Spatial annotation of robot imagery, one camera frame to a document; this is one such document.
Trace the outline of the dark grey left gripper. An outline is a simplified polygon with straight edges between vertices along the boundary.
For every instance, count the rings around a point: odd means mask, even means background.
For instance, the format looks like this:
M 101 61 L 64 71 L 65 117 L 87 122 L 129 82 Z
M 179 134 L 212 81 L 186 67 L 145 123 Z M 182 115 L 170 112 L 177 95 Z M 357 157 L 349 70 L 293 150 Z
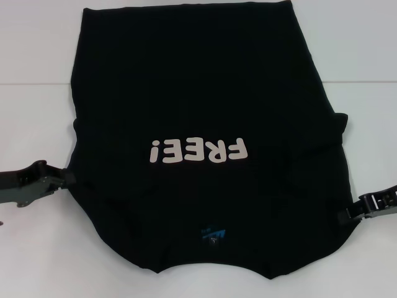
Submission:
M 16 203 L 18 208 L 52 195 L 55 190 L 67 189 L 76 183 L 74 174 L 66 169 L 36 161 L 27 168 L 1 172 L 1 203 Z

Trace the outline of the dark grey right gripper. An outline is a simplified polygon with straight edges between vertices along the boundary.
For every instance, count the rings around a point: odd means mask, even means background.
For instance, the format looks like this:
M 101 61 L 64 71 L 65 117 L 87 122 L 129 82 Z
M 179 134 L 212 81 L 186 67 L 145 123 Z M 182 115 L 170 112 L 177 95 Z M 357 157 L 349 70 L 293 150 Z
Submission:
M 374 218 L 396 213 L 396 186 L 359 196 L 362 203 L 353 203 L 346 208 L 345 224 L 360 222 L 363 218 Z

